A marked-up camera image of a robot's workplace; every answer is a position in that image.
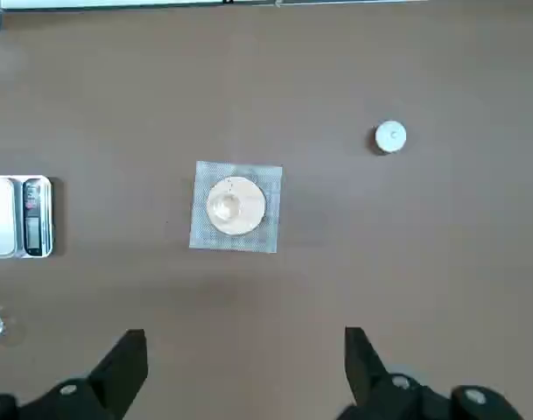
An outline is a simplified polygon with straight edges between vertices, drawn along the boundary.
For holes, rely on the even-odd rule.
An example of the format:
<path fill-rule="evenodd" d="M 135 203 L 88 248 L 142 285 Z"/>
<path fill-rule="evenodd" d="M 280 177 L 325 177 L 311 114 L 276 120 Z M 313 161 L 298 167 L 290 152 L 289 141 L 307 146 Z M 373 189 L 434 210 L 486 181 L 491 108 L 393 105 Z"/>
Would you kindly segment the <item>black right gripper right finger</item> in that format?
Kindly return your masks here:
<path fill-rule="evenodd" d="M 462 385 L 445 397 L 404 373 L 383 365 L 360 327 L 345 329 L 345 373 L 354 403 L 340 420 L 519 420 L 522 415 L 498 392 Z"/>

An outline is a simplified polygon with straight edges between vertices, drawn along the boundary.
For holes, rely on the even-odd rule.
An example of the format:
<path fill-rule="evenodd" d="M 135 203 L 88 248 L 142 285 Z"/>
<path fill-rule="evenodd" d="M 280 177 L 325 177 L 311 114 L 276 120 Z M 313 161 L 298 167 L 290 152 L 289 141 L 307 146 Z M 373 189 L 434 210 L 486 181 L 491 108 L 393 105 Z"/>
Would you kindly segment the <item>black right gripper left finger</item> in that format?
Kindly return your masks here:
<path fill-rule="evenodd" d="M 0 419 L 122 419 L 147 376 L 145 332 L 130 329 L 87 376 L 59 383 L 23 405 L 14 395 L 0 394 Z"/>

